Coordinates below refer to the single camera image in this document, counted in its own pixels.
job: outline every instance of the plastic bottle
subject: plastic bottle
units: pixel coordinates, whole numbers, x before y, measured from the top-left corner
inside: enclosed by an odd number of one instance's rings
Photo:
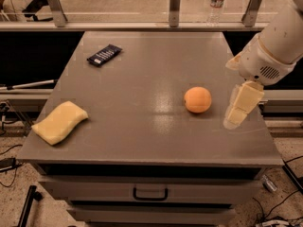
[[[210,0],[211,11],[207,18],[208,26],[217,26],[223,11],[224,0]]]

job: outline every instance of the orange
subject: orange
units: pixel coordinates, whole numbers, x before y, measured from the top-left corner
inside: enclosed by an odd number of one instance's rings
[[[193,87],[185,93],[184,102],[189,111],[202,113],[211,105],[211,94],[204,87]]]

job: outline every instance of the black handle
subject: black handle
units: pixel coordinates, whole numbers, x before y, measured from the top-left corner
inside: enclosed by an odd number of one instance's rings
[[[136,195],[136,188],[133,190],[133,197],[137,201],[165,201],[169,196],[169,190],[167,188],[164,189],[164,197],[161,198],[142,198]]]

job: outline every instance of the cabinet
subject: cabinet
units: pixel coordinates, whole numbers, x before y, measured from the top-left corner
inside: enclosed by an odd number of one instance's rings
[[[100,68],[86,61],[108,44],[123,50]],[[88,226],[227,224],[283,164],[258,109],[223,127],[242,83],[224,67],[231,57],[222,33],[85,32],[38,121],[66,100],[89,119],[53,147],[31,132],[18,160]],[[212,94],[205,113],[183,105],[193,86]]]

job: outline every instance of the sponge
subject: sponge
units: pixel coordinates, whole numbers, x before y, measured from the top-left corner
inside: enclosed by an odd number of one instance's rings
[[[49,145],[55,145],[86,118],[88,118],[88,114],[85,110],[70,101],[66,101],[31,128]]]

